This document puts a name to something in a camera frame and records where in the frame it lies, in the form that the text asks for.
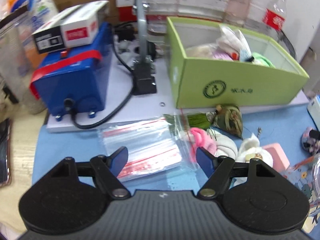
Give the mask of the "floral white towel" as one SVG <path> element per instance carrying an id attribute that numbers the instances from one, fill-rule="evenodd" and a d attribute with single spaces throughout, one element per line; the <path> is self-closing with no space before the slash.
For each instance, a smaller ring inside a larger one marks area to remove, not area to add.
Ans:
<path id="1" fill-rule="evenodd" d="M 220 33 L 221 36 L 216 40 L 216 44 L 233 60 L 245 62 L 252 58 L 251 49 L 240 29 L 233 30 L 223 24 L 220 25 Z"/>

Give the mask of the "white pink rolled sock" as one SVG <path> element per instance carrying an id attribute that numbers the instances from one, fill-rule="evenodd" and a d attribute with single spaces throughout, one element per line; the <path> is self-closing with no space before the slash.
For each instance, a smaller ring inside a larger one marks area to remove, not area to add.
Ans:
<path id="1" fill-rule="evenodd" d="M 215 157 L 227 156 L 236 159 L 238 148 L 235 142 L 214 129 L 190 128 L 183 135 L 183 139 L 191 143 L 190 158 L 192 162 L 196 161 L 196 150 L 200 147 L 207 150 Z"/>

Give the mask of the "white cloth with yellow duck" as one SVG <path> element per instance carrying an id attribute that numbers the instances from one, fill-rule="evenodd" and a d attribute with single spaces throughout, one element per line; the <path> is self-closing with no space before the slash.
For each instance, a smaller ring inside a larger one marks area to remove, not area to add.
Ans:
<path id="1" fill-rule="evenodd" d="M 268 166 L 273 167 L 272 155 L 260 146 L 260 141 L 254 133 L 252 133 L 250 138 L 243 140 L 235 161 L 238 163 L 249 163 L 253 158 L 260 159 Z"/>

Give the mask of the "zip bags with red stripes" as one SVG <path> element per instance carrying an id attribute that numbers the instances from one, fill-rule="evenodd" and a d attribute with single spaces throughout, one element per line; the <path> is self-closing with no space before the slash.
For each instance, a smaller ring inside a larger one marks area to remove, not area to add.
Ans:
<path id="1" fill-rule="evenodd" d="M 141 121 L 119 122 L 98 129 L 106 155 L 121 146 L 128 161 L 118 175 L 120 181 L 140 179 L 157 173 L 196 171 L 194 140 L 182 115 L 163 115 Z"/>

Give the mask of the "green zongzi tassel ornament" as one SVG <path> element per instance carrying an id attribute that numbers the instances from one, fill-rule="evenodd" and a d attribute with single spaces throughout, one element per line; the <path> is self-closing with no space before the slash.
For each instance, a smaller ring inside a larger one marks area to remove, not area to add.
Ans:
<path id="1" fill-rule="evenodd" d="M 206 113 L 165 114 L 163 116 L 171 125 L 180 121 L 183 126 L 187 126 L 188 128 L 207 130 L 215 127 L 243 139 L 242 113 L 237 105 L 217 105 L 212 111 Z"/>

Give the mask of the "pink sponge block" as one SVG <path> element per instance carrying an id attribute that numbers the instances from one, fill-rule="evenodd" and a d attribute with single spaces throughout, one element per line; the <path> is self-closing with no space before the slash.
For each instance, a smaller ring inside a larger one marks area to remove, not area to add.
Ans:
<path id="1" fill-rule="evenodd" d="M 265 145 L 262 148 L 272 156 L 273 169 L 277 172 L 283 172 L 290 166 L 290 161 L 279 143 Z"/>

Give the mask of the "patterned drinking glass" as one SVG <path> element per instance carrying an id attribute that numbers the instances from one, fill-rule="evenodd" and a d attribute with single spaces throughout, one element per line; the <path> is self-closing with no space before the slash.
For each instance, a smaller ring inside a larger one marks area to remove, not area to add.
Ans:
<path id="1" fill-rule="evenodd" d="M 310 210 L 303 230 L 310 233 L 319 225 L 319 153 L 289 166 L 283 176 L 308 198 Z"/>

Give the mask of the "green cardboard box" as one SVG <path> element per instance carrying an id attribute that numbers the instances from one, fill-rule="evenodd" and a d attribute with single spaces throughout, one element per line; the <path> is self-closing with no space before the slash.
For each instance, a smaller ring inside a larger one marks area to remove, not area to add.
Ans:
<path id="1" fill-rule="evenodd" d="M 220 24 L 195 18 L 169 17 L 165 59 L 177 108 L 286 105 L 309 79 L 301 65 L 273 38 L 241 29 L 250 49 L 265 56 L 271 67 L 250 62 L 191 57 L 186 49 L 214 43 Z"/>

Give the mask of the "pink purple cloth bundle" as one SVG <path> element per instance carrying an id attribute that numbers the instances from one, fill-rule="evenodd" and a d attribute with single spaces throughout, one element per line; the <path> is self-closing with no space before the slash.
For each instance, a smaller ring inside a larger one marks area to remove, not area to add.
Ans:
<path id="1" fill-rule="evenodd" d="M 319 131 L 312 127 L 307 127 L 301 137 L 302 148 L 311 155 L 319 153 L 320 141 Z"/>

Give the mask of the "black smartphone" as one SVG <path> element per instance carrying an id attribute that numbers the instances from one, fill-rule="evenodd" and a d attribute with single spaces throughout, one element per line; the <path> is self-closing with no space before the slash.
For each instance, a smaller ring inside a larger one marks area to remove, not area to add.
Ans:
<path id="1" fill-rule="evenodd" d="M 4 187 L 11 183 L 10 172 L 10 132 L 11 120 L 6 118 L 1 122 L 0 139 L 0 186 Z"/>

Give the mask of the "blue tissue pack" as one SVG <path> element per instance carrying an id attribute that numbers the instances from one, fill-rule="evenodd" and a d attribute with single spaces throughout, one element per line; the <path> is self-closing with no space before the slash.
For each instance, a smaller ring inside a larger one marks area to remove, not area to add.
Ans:
<path id="1" fill-rule="evenodd" d="M 320 122 L 320 103 L 319 103 L 319 95 L 315 96 L 310 100 L 307 106 L 308 113 L 312 117 L 314 123 L 319 128 Z"/>

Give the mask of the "green towel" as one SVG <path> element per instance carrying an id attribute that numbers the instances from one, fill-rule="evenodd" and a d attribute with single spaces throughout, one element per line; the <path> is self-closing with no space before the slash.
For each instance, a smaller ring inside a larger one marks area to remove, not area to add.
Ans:
<path id="1" fill-rule="evenodd" d="M 266 57 L 264 57 L 259 53 L 253 52 L 252 57 L 253 57 L 253 61 L 252 61 L 253 64 L 275 68 L 275 66 L 269 59 L 267 59 Z"/>

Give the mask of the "grey white socks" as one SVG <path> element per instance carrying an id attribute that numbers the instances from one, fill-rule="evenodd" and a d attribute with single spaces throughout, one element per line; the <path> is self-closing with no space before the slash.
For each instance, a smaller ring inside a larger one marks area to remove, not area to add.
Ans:
<path id="1" fill-rule="evenodd" d="M 187 57 L 199 57 L 199 58 L 213 59 L 217 48 L 218 48 L 217 44 L 207 43 L 207 44 L 189 47 L 185 50 L 185 53 L 186 53 Z"/>

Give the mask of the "tall clear plastic container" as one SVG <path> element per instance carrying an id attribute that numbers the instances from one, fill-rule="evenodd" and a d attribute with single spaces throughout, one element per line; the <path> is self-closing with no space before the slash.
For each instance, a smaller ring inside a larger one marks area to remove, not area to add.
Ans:
<path id="1" fill-rule="evenodd" d="M 33 25 L 26 5 L 1 20 L 1 77 L 14 102 L 30 114 L 46 109 L 29 90 L 31 77 L 44 56 L 38 54 L 32 39 Z"/>

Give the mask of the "black white small box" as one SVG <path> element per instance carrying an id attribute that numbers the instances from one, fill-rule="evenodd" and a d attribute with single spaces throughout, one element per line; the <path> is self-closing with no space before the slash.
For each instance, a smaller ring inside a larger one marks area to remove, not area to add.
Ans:
<path id="1" fill-rule="evenodd" d="M 33 32 L 38 53 L 91 44 L 109 11 L 107 0 L 66 8 Z"/>

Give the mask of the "pink lid glass jar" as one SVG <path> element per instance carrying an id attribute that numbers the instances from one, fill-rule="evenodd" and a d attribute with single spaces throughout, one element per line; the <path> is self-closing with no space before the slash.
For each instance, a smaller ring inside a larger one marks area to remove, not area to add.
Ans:
<path id="1" fill-rule="evenodd" d="M 223 22 L 238 27 L 245 25 L 251 0 L 229 0 L 224 12 Z"/>

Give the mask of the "cola bottle red cap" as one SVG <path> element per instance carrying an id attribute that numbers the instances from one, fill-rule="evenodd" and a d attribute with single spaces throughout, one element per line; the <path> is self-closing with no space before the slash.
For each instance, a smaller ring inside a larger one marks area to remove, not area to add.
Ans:
<path id="1" fill-rule="evenodd" d="M 267 36 L 272 35 L 272 31 L 282 31 L 286 20 L 287 0 L 272 0 L 266 8 L 263 16 L 265 25 L 264 33 Z"/>

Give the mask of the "red lid plastic jar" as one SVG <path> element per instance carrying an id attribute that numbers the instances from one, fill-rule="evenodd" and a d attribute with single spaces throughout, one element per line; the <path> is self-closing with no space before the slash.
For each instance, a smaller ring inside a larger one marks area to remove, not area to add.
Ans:
<path id="1" fill-rule="evenodd" d="M 178 14 L 180 0 L 147 0 L 148 34 L 164 36 L 167 33 L 167 17 Z"/>

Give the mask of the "grey metal bracket stand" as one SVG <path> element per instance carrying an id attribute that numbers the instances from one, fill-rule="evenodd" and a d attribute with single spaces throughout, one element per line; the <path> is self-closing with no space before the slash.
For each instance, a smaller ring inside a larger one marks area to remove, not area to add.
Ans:
<path id="1" fill-rule="evenodd" d="M 147 30 L 148 23 L 145 11 L 148 5 L 144 0 L 134 0 L 133 12 L 137 16 L 139 58 L 133 65 L 134 95 L 156 94 L 157 87 L 155 78 L 151 74 L 152 59 L 148 54 Z"/>

